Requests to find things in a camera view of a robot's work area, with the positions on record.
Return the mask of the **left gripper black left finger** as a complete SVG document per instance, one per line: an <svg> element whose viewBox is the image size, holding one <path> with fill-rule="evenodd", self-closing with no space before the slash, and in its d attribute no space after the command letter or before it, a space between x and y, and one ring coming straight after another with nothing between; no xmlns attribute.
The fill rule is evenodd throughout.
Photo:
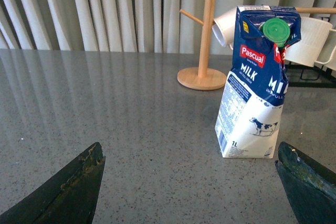
<svg viewBox="0 0 336 224"><path fill-rule="evenodd" d="M105 162L100 143L93 143L1 214L1 223L92 223Z"/></svg>

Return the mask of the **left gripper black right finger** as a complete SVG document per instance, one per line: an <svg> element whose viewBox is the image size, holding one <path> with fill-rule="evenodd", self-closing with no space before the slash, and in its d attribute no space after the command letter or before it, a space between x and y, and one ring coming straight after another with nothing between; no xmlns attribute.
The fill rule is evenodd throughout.
<svg viewBox="0 0 336 224"><path fill-rule="evenodd" d="M275 167L298 223L335 223L335 172L286 142Z"/></svg>

